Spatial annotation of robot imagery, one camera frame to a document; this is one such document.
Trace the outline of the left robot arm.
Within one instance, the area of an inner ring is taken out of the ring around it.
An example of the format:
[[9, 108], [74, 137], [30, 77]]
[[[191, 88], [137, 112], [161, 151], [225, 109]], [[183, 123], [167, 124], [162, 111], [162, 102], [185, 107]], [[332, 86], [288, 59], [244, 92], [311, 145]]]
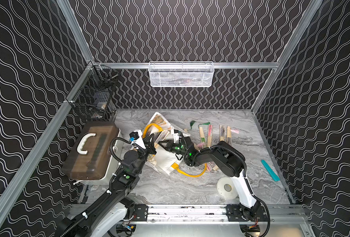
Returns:
[[[133, 146], [120, 159], [113, 151], [116, 141]], [[154, 134], [145, 136], [141, 130], [130, 133], [130, 139], [114, 138], [109, 151], [118, 162], [118, 169], [109, 181], [109, 188], [87, 209], [73, 219], [64, 218], [55, 232], [56, 237], [103, 237], [119, 222], [134, 219], [134, 202], [127, 195], [139, 182], [139, 175], [150, 155], [156, 154]]]

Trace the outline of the teal folding fan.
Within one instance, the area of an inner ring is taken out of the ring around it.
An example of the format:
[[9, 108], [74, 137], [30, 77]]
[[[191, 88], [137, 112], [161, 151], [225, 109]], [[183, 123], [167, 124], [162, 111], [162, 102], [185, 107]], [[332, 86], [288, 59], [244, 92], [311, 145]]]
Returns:
[[279, 176], [276, 174], [276, 172], [273, 171], [273, 169], [269, 166], [269, 164], [265, 160], [261, 160], [262, 165], [270, 175], [270, 177], [273, 179], [273, 181], [278, 182], [280, 181]]

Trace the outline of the grey paper folding fan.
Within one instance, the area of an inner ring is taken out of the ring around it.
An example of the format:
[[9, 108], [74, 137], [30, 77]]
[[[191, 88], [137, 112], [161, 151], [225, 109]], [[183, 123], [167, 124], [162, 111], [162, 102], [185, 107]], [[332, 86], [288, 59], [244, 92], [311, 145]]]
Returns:
[[219, 125], [219, 140], [225, 141], [225, 125]]

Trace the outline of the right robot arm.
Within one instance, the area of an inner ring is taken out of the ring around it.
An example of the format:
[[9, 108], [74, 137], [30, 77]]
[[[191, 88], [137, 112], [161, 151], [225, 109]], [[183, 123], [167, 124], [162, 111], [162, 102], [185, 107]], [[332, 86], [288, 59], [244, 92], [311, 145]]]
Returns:
[[239, 218], [253, 222], [270, 221], [266, 203], [254, 194], [247, 178], [244, 155], [228, 143], [220, 141], [216, 145], [197, 150], [189, 137], [180, 135], [177, 142], [163, 140], [159, 141], [158, 145], [175, 154], [178, 160], [184, 161], [189, 167], [214, 162], [223, 174], [230, 178], [240, 200], [238, 209], [231, 211], [231, 215], [238, 213]]

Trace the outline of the white tote bag yellow handles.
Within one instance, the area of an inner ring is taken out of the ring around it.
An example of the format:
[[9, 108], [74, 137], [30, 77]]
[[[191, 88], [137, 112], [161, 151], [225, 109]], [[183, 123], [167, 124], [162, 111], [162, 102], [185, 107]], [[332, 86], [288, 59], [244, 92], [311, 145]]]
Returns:
[[200, 174], [189, 174], [181, 170], [181, 162], [191, 166], [199, 148], [192, 142], [187, 131], [171, 124], [159, 112], [154, 113], [143, 131], [144, 138], [150, 135], [154, 138], [156, 154], [150, 155], [148, 162], [155, 171], [166, 175], [176, 171], [192, 178], [198, 178], [206, 172], [207, 165], [204, 165]]

